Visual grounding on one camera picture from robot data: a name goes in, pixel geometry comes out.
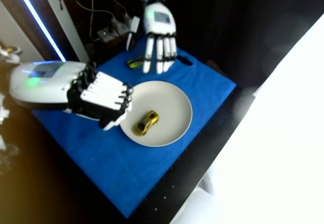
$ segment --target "round plate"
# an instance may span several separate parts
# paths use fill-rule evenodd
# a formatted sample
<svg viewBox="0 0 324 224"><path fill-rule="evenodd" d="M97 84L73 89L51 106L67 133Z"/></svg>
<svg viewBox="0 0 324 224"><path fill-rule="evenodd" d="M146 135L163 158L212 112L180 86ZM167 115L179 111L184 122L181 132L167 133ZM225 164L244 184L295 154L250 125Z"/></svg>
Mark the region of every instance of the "round plate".
<svg viewBox="0 0 324 224"><path fill-rule="evenodd" d="M133 109L121 123L123 132L134 142L148 147L162 147L180 139L192 120L191 103L185 93L165 81L147 81L134 87ZM133 127L150 110L159 115L158 122L144 136L133 133Z"/></svg>

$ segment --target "black curtain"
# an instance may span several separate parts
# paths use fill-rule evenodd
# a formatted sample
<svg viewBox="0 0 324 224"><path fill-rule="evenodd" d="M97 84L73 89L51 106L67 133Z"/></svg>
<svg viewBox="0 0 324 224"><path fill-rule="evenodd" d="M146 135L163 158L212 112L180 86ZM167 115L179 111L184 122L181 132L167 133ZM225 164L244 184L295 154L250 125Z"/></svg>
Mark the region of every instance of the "black curtain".
<svg viewBox="0 0 324 224"><path fill-rule="evenodd" d="M258 87L324 13L324 0L167 0L178 46Z"/></svg>

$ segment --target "car windshield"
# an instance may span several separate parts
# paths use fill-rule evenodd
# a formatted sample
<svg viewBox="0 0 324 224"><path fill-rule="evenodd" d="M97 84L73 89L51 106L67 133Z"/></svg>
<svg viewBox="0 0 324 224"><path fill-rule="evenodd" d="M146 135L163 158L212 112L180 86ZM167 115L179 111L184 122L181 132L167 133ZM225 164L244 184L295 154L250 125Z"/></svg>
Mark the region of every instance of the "car windshield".
<svg viewBox="0 0 324 224"><path fill-rule="evenodd" d="M138 124L137 126L140 130L144 130L145 129L145 124L143 124L142 122Z"/></svg>

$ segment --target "light strip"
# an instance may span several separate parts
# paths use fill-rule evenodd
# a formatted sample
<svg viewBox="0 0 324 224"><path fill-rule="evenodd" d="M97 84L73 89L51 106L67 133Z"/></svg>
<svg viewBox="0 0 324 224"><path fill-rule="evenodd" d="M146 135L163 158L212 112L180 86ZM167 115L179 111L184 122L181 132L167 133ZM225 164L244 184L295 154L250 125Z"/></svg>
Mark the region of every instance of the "light strip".
<svg viewBox="0 0 324 224"><path fill-rule="evenodd" d="M46 38L51 43L53 49L56 51L57 55L60 57L61 61L66 62L63 54L61 53L60 49L57 47L56 43L54 42L53 38L51 37L50 33L46 29L44 23L41 21L39 15L35 11L34 7L30 3L30 1L29 0L24 0L24 2L27 5L28 9L30 10L31 14L33 15L34 19L38 23L39 27L42 29L42 31L45 34Z"/></svg>

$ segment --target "blue tablecloth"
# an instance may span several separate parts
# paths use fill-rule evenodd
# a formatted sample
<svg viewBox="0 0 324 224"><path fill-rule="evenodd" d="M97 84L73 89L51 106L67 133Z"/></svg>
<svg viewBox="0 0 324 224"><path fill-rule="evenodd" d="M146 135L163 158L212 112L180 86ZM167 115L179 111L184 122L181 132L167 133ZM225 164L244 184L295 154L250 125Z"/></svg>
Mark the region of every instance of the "blue tablecloth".
<svg viewBox="0 0 324 224"><path fill-rule="evenodd" d="M145 147L130 140L120 127L102 131L98 122L73 114L34 111L58 144L125 217L131 215L235 88L233 82L181 49L178 54L189 58L192 66L177 60L161 75L130 70L126 61L144 51L142 40L132 52L120 53L99 70L132 85L162 80L182 89L191 101L193 118L188 132L175 143Z"/></svg>

